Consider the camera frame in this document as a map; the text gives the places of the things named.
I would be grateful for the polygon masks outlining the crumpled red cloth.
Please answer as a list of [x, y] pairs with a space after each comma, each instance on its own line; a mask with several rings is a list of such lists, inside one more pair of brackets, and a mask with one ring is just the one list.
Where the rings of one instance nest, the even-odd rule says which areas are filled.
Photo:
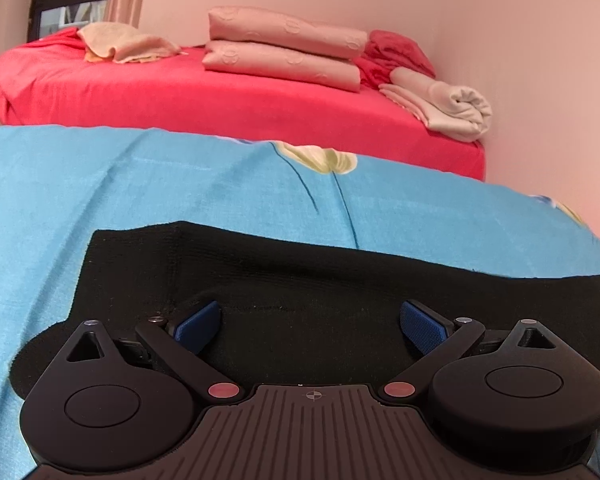
[[354, 60], [354, 64], [360, 70], [362, 86], [371, 89], [388, 84], [390, 73], [399, 67], [409, 68], [430, 78], [437, 77], [434, 66], [417, 42], [386, 30], [373, 30], [370, 33], [363, 53]]

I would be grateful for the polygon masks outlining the upper pink folded pillow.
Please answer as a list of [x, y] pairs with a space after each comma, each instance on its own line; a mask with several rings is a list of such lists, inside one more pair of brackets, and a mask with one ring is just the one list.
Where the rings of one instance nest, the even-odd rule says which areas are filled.
[[216, 6], [208, 21], [211, 40], [257, 42], [343, 60], [360, 56], [368, 41], [364, 30], [246, 6]]

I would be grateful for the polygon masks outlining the beige towel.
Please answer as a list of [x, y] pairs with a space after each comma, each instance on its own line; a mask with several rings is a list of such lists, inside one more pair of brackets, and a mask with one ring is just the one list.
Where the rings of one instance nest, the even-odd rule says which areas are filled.
[[150, 63], [182, 54], [177, 44], [118, 22], [88, 24], [78, 36], [84, 42], [84, 58], [92, 63]]

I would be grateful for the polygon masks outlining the red sheeted bed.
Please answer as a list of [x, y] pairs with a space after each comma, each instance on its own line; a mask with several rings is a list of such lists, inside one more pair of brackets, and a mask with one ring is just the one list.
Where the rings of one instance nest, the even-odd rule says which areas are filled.
[[160, 128], [318, 145], [463, 177], [486, 176], [481, 144], [428, 131], [376, 90], [208, 72], [204, 50], [146, 64], [87, 62], [74, 28], [0, 55], [0, 124]]

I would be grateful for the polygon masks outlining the black pants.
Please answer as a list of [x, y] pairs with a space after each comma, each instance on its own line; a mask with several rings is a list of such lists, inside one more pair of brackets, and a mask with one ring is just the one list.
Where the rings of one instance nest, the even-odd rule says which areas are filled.
[[496, 330], [534, 318], [600, 370], [600, 275], [501, 278], [175, 222], [96, 231], [67, 318], [18, 352], [9, 380], [27, 396], [91, 318], [130, 340], [151, 315], [175, 320], [218, 304], [222, 333], [202, 355], [234, 382], [376, 385], [414, 361], [398, 325], [409, 299]]

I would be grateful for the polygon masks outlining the rolled cream blanket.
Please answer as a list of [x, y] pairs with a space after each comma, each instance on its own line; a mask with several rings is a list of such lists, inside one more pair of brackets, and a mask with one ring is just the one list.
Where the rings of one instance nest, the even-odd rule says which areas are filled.
[[390, 73], [388, 84], [379, 92], [410, 112], [428, 130], [470, 143], [490, 129], [492, 108], [477, 90], [453, 86], [406, 67]]

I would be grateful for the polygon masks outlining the blue floral bed sheet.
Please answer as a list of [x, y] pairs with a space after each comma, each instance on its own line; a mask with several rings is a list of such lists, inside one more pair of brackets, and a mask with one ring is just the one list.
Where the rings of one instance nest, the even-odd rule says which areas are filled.
[[556, 203], [362, 156], [320, 174], [288, 148], [158, 129], [0, 127], [0, 479], [33, 460], [8, 382], [62, 321], [96, 230], [185, 220], [511, 278], [600, 274], [600, 239]]

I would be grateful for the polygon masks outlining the lower pink folded pillow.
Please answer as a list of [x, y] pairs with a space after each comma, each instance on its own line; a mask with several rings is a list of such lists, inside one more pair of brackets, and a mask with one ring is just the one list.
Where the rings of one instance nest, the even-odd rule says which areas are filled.
[[349, 92], [361, 88], [360, 71], [351, 62], [256, 42], [209, 41], [202, 65], [214, 72], [320, 84]]

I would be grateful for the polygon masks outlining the pink folded pillow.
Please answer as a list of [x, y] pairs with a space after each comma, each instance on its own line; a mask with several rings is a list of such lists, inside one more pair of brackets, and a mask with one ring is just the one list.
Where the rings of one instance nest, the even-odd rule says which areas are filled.
[[209, 41], [202, 65], [214, 72], [320, 84], [349, 92], [361, 88], [360, 71], [351, 62], [256, 42]]
[[246, 6], [216, 6], [208, 21], [211, 40], [257, 42], [343, 60], [360, 56], [368, 41], [364, 30]]

